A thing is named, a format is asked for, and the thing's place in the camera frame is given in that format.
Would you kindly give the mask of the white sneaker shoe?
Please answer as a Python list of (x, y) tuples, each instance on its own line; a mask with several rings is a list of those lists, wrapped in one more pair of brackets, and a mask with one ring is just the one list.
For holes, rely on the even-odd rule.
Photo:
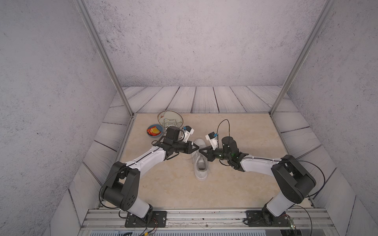
[(201, 157), (198, 150), (192, 153), (191, 156), (194, 164), (194, 174), (196, 179), (199, 181), (206, 180), (209, 173), (208, 161), (204, 160), (204, 158)]

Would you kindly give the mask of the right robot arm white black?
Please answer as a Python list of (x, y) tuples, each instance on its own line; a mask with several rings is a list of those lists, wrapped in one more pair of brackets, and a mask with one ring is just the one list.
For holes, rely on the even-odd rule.
[(283, 158), (268, 159), (242, 153), (236, 141), (230, 137), (222, 139), (222, 147), (217, 144), (206, 146), (203, 139), (196, 139), (198, 150), (194, 156), (202, 157), (204, 162), (225, 160), (236, 171), (255, 172), (275, 178), (280, 191), (261, 210), (261, 222), (272, 226), (295, 204), (300, 204), (316, 186), (314, 177), (291, 155)]

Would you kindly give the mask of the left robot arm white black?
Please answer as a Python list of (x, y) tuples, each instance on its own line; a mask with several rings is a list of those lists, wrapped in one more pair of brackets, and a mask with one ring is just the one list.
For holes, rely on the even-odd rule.
[(180, 153), (191, 154), (199, 146), (189, 141), (194, 129), (170, 126), (165, 135), (152, 142), (152, 147), (134, 160), (115, 162), (101, 186), (98, 198), (111, 203), (114, 208), (126, 211), (146, 224), (152, 220), (153, 207), (138, 197), (140, 178), (154, 166), (176, 157)]

